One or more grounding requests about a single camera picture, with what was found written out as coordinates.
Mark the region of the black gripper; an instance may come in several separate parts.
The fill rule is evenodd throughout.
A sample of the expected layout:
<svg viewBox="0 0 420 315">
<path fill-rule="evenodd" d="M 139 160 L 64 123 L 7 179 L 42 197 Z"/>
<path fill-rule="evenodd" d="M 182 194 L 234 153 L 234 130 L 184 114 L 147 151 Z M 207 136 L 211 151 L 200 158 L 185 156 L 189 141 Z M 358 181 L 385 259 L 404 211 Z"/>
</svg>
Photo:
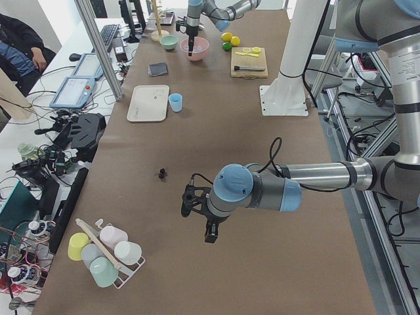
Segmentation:
<svg viewBox="0 0 420 315">
<path fill-rule="evenodd" d="M 212 214 L 205 215 L 207 222 L 206 222 L 206 230 L 205 230 L 205 243 L 215 243 L 219 232 L 219 224 L 226 221 L 228 217 L 217 217 Z"/>
<path fill-rule="evenodd" d="M 188 36 L 188 56 L 194 52 L 194 38 L 198 36 L 198 26 L 186 24 L 186 35 Z"/>
</svg>

